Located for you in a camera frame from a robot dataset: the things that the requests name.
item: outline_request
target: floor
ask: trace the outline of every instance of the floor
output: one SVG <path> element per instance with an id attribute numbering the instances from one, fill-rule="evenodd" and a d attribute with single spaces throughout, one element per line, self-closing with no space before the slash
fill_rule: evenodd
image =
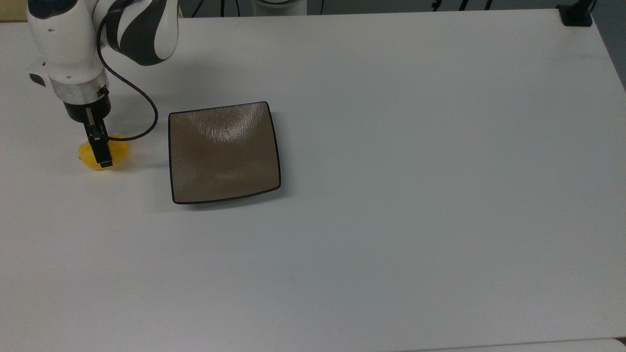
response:
<path id="1" fill-rule="evenodd" d="M 462 0 L 443 0 L 438 11 L 457 11 Z M 482 10 L 486 0 L 470 0 L 466 10 Z M 493 0 L 492 10 L 546 9 L 574 0 Z M 200 0 L 179 0 L 183 15 L 191 16 Z M 239 0 L 242 16 L 252 15 L 251 0 Z M 319 14 L 322 0 L 308 0 L 309 14 Z M 396 13 L 432 11 L 430 0 L 324 0 L 322 14 Z M 203 0 L 196 17 L 220 15 L 220 1 Z M 236 16 L 235 0 L 226 0 L 225 15 Z M 597 0 L 593 18 L 602 34 L 615 69 L 626 87 L 626 0 Z"/>

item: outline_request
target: brown plate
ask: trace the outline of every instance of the brown plate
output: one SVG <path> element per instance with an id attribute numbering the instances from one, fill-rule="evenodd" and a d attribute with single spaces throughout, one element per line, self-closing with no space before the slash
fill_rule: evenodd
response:
<path id="1" fill-rule="evenodd" d="M 170 114 L 170 181 L 176 204 L 250 197 L 280 187 L 265 101 Z"/>

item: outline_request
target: white table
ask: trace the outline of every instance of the white table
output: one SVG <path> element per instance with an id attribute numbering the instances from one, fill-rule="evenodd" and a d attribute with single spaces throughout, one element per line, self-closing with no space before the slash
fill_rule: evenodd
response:
<path id="1" fill-rule="evenodd" d="M 626 95 L 556 10 L 180 21 L 110 64 L 172 111 L 267 100 L 280 190 L 175 205 L 165 118 L 121 170 L 0 25 L 3 351 L 406 351 L 626 336 Z M 111 78 L 111 133 L 150 122 Z"/>

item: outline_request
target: yellow object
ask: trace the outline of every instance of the yellow object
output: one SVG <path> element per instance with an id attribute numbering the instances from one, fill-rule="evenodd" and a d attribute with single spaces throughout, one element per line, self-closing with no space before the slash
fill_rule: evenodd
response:
<path id="1" fill-rule="evenodd" d="M 26 22 L 26 0 L 0 0 L 0 22 Z"/>
<path id="2" fill-rule="evenodd" d="M 111 135 L 111 137 L 121 138 L 118 135 Z M 128 153 L 128 143 L 110 140 L 109 150 L 111 150 L 111 158 L 113 159 L 113 165 L 115 165 L 116 163 L 120 162 L 120 160 L 124 159 L 126 153 Z M 87 165 L 87 167 L 89 168 L 92 168 L 94 170 L 107 169 L 101 168 L 100 164 L 96 162 L 96 157 L 93 156 L 93 150 L 91 149 L 91 145 L 89 145 L 89 142 L 81 145 L 78 148 L 78 157 L 83 162 L 83 164 Z"/>

